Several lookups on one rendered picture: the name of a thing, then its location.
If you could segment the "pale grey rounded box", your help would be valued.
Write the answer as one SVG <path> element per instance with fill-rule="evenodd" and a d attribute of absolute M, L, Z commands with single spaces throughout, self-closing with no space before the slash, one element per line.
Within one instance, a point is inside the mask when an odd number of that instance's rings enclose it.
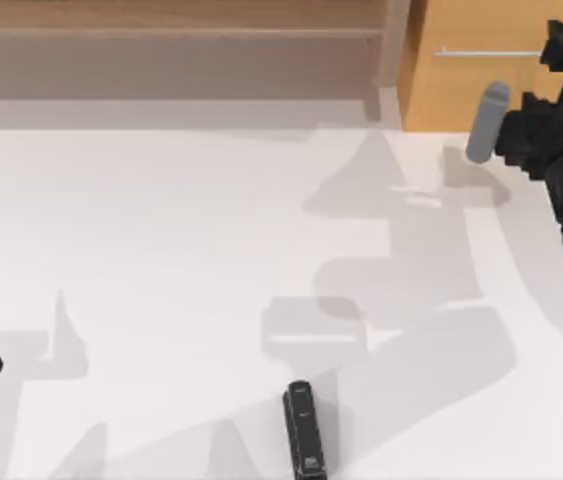
<path fill-rule="evenodd" d="M 510 89 L 495 81 L 487 86 L 477 106 L 465 154 L 468 160 L 481 164 L 492 156 L 500 128 L 510 104 Z"/>

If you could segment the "light wooden cupboard door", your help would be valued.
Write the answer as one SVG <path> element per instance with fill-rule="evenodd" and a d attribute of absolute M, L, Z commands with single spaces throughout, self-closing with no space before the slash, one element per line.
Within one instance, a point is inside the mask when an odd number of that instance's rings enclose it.
<path fill-rule="evenodd" d="M 448 58 L 450 50 L 537 50 L 547 39 L 547 21 L 563 22 L 563 0 L 411 0 L 398 74 L 401 124 L 407 132 L 466 132 L 485 88 L 507 84 L 511 104 L 532 91 L 556 100 L 562 73 L 539 57 Z"/>

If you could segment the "black stapler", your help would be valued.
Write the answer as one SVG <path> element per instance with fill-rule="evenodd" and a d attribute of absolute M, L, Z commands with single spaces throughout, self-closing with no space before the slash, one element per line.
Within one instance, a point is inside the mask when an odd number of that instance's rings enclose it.
<path fill-rule="evenodd" d="M 282 402 L 295 480 L 328 480 L 311 384 L 289 383 Z"/>

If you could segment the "wooden open shelf unit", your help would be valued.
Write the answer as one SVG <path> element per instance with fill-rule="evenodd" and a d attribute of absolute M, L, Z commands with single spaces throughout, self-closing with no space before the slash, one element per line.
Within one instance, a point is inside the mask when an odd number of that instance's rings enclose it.
<path fill-rule="evenodd" d="M 411 0 L 0 0 L 0 101 L 356 101 L 377 119 Z"/>

